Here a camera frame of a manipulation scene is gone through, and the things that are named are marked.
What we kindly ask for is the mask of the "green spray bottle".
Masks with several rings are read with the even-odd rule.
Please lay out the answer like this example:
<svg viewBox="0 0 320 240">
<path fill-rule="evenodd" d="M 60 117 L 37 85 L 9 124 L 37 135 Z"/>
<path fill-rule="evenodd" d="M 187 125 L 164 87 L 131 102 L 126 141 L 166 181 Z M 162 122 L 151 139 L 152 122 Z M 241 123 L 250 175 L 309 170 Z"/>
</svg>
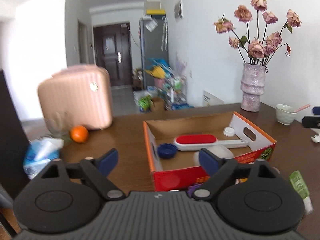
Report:
<svg viewBox="0 0 320 240">
<path fill-rule="evenodd" d="M 296 170 L 292 172 L 289 176 L 289 181 L 295 191 L 300 195 L 303 200 L 304 207 L 305 207 L 305 214 L 309 215 L 313 212 L 313 205 L 310 198 L 309 189 L 303 179 L 302 174 Z"/>
</svg>

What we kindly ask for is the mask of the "dark brown entrance door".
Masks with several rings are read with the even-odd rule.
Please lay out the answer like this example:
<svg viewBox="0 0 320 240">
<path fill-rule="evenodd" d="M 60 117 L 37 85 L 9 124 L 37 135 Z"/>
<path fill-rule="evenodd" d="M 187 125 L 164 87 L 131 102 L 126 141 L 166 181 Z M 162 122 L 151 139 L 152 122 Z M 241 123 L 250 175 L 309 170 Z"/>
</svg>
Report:
<svg viewBox="0 0 320 240">
<path fill-rule="evenodd" d="M 111 86 L 132 85 L 130 24 L 118 23 L 93 28 L 95 62 L 105 68 Z"/>
</svg>

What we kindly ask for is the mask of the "purple ridged jar lid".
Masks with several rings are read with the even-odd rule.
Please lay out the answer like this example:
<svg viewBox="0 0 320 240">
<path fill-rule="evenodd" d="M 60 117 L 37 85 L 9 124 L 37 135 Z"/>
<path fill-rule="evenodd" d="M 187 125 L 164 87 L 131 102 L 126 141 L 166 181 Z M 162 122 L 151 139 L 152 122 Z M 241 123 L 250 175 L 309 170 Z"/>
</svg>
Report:
<svg viewBox="0 0 320 240">
<path fill-rule="evenodd" d="M 202 183 L 196 183 L 196 184 L 191 185 L 190 187 L 188 187 L 188 189 L 187 189 L 187 195 L 189 196 L 189 198 L 192 197 L 193 193 L 194 193 L 200 186 L 202 186 Z"/>
</svg>

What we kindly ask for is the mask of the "clear glass cup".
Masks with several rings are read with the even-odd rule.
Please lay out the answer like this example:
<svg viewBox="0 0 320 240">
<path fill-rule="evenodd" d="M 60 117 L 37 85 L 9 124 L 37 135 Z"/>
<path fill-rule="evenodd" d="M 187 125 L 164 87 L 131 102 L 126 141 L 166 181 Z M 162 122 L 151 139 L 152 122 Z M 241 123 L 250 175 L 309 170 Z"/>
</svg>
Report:
<svg viewBox="0 0 320 240">
<path fill-rule="evenodd" d="M 45 122 L 52 137 L 62 139 L 64 146 L 68 146 L 72 142 L 70 136 L 72 122 L 67 112 L 55 112 Z"/>
</svg>

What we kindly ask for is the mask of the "pink spoon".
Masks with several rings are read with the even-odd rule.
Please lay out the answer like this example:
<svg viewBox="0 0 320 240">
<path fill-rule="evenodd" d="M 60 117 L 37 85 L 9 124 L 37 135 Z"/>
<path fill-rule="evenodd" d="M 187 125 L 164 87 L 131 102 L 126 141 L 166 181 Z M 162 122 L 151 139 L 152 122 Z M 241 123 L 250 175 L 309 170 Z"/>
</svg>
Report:
<svg viewBox="0 0 320 240">
<path fill-rule="evenodd" d="M 311 106 L 310 104 L 307 104 L 307 105 L 304 105 L 304 106 L 302 106 L 302 107 L 299 107 L 298 109 L 295 109 L 295 110 L 293 111 L 293 113 L 298 113 L 298 112 L 300 112 L 300 111 L 303 111 L 303 110 L 309 108 L 310 106 Z"/>
</svg>

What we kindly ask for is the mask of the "dried pink rose bouquet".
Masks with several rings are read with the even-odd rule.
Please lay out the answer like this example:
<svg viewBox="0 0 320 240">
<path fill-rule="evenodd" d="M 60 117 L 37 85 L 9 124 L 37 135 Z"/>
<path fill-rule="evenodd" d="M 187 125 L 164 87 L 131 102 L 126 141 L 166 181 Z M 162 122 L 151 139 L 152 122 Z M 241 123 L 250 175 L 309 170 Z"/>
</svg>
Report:
<svg viewBox="0 0 320 240">
<path fill-rule="evenodd" d="M 282 47 L 286 49 L 285 55 L 290 56 L 291 47 L 283 42 L 283 31 L 286 29 L 292 33 L 293 29 L 301 27 L 300 16 L 289 9 L 281 29 L 267 35 L 268 26 L 277 23 L 279 18 L 268 10 L 267 0 L 250 0 L 250 5 L 256 13 L 256 34 L 253 34 L 249 28 L 249 23 L 253 21 L 253 12 L 243 4 L 234 11 L 234 17 L 245 24 L 246 33 L 242 36 L 238 35 L 233 22 L 225 16 L 213 23 L 216 33 L 232 34 L 228 38 L 228 43 L 240 53 L 244 63 L 267 67 L 275 53 Z"/>
</svg>

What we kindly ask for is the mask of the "crumpled white tissue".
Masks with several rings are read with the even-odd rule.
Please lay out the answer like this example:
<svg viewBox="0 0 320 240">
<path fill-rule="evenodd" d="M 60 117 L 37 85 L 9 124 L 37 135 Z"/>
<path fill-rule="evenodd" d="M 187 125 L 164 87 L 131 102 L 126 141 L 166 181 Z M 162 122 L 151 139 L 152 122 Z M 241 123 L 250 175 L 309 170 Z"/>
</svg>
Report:
<svg viewBox="0 0 320 240">
<path fill-rule="evenodd" d="M 314 135 L 311 140 L 315 143 L 320 143 L 320 134 Z"/>
</svg>

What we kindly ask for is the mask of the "yellow blue toy pile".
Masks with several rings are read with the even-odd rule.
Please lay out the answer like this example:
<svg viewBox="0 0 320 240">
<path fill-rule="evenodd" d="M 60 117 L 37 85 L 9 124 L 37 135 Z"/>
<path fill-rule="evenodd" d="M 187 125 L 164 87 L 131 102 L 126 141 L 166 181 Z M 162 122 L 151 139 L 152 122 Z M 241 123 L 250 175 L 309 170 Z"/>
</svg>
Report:
<svg viewBox="0 0 320 240">
<path fill-rule="evenodd" d="M 144 72 L 157 79 L 165 79 L 173 75 L 173 70 L 164 59 L 149 59 L 152 65 L 148 66 Z"/>
</svg>

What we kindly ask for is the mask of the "small white round cap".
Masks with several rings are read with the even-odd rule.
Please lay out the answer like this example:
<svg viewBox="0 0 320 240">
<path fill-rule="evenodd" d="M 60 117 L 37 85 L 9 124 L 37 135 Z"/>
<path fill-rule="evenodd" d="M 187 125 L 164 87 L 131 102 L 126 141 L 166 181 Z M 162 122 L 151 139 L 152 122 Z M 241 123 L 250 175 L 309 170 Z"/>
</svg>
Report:
<svg viewBox="0 0 320 240">
<path fill-rule="evenodd" d="M 232 127 L 225 127 L 223 130 L 223 134 L 226 137 L 233 137 L 235 136 L 235 129 L 233 129 Z"/>
</svg>

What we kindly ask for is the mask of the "pink hard suitcase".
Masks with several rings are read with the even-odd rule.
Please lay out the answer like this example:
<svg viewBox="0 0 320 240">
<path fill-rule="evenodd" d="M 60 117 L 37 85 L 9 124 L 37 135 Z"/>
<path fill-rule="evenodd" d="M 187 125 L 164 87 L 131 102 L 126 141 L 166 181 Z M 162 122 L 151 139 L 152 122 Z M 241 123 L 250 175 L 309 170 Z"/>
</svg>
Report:
<svg viewBox="0 0 320 240">
<path fill-rule="evenodd" d="M 94 64 L 71 66 L 39 84 L 43 117 L 69 119 L 71 126 L 106 129 L 113 121 L 110 75 Z"/>
</svg>

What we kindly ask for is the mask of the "orange fruit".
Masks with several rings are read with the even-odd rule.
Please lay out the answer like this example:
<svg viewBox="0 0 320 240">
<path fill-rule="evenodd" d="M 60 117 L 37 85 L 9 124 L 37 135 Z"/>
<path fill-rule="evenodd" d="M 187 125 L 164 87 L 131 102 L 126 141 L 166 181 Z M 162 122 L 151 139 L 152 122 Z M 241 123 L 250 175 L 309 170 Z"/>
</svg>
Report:
<svg viewBox="0 0 320 240">
<path fill-rule="evenodd" d="M 85 143 L 88 140 L 89 132 L 84 126 L 75 126 L 70 131 L 70 137 L 74 142 Z"/>
</svg>

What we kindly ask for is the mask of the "grey refrigerator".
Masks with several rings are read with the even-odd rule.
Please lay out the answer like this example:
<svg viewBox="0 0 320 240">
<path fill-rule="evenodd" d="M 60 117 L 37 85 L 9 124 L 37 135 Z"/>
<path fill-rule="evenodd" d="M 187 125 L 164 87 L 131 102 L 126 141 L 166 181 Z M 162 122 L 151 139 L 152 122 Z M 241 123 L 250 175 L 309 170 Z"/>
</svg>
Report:
<svg viewBox="0 0 320 240">
<path fill-rule="evenodd" d="M 143 84 L 147 89 L 148 86 L 154 86 L 154 79 L 145 71 L 152 69 L 154 60 L 168 62 L 167 17 L 166 15 L 144 15 L 140 19 L 139 27 Z"/>
</svg>

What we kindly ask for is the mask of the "red white lint brush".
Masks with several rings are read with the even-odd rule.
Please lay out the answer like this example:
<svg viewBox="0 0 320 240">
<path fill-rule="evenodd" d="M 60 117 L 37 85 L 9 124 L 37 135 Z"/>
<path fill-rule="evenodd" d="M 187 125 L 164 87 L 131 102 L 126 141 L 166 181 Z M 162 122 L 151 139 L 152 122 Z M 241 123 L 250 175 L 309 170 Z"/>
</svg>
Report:
<svg viewBox="0 0 320 240">
<path fill-rule="evenodd" d="M 176 137 L 173 144 L 179 151 L 199 151 L 215 145 L 222 145 L 226 148 L 243 148 L 249 145 L 247 140 L 218 140 L 211 134 L 190 134 Z"/>
</svg>

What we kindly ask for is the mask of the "blue tissue pack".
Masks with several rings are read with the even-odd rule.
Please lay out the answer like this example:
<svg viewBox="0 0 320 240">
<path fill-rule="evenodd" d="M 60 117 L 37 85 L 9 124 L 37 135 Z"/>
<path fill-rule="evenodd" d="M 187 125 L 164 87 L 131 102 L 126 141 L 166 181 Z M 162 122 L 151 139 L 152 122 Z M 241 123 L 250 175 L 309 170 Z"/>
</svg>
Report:
<svg viewBox="0 0 320 240">
<path fill-rule="evenodd" d="M 28 178 L 32 180 L 52 160 L 59 159 L 63 146 L 64 141 L 60 138 L 41 137 L 33 140 L 23 161 L 23 169 Z"/>
</svg>

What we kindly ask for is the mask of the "blue jar lid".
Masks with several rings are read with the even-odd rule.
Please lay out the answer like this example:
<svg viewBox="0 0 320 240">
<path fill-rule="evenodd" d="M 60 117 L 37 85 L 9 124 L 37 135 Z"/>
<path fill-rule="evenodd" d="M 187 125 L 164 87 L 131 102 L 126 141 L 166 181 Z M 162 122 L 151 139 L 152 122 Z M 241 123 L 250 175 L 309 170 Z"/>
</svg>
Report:
<svg viewBox="0 0 320 240">
<path fill-rule="evenodd" d="M 157 154 L 162 159 L 171 159 L 177 153 L 177 147 L 174 144 L 164 143 L 157 147 Z"/>
</svg>

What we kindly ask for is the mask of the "purple textured flower vase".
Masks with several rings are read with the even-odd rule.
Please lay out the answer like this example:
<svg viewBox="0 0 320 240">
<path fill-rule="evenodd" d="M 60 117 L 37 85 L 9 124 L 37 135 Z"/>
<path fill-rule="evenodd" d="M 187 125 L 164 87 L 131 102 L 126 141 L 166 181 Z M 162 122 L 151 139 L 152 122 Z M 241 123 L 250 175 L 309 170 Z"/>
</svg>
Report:
<svg viewBox="0 0 320 240">
<path fill-rule="evenodd" d="M 260 97 L 265 90 L 266 69 L 264 66 L 244 63 L 241 77 L 241 108 L 248 112 L 260 111 Z"/>
</svg>

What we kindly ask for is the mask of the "small brown cardboard box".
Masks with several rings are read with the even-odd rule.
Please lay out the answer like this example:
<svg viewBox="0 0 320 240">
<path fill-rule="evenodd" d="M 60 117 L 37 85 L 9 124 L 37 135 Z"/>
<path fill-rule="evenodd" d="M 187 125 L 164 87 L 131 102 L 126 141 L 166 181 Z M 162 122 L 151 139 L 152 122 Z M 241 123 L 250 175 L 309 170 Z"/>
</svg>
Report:
<svg viewBox="0 0 320 240">
<path fill-rule="evenodd" d="M 150 109 L 152 112 L 160 112 L 165 110 L 165 101 L 160 97 L 151 99 Z"/>
</svg>

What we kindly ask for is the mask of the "translucent white plastic jar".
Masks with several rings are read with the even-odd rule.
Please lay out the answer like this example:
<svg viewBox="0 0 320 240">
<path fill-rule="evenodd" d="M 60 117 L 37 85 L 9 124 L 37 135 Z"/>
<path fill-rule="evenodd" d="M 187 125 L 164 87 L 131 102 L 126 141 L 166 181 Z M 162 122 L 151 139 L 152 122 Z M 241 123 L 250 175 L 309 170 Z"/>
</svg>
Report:
<svg viewBox="0 0 320 240">
<path fill-rule="evenodd" d="M 225 159 L 234 158 L 234 154 L 223 145 L 214 145 L 214 146 L 207 147 L 206 149 L 219 158 L 225 158 Z M 193 162 L 195 166 L 200 166 L 199 151 L 194 153 Z"/>
</svg>

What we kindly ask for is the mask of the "pale green ceramic bowl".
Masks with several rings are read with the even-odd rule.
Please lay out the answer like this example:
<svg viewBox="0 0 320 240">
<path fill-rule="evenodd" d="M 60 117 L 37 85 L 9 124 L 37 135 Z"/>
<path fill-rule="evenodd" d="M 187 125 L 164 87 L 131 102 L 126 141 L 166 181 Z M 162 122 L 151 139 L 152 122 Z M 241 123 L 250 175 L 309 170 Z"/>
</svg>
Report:
<svg viewBox="0 0 320 240">
<path fill-rule="evenodd" d="M 290 125 L 294 121 L 296 114 L 291 106 L 284 104 L 276 105 L 276 119 L 280 124 Z"/>
</svg>

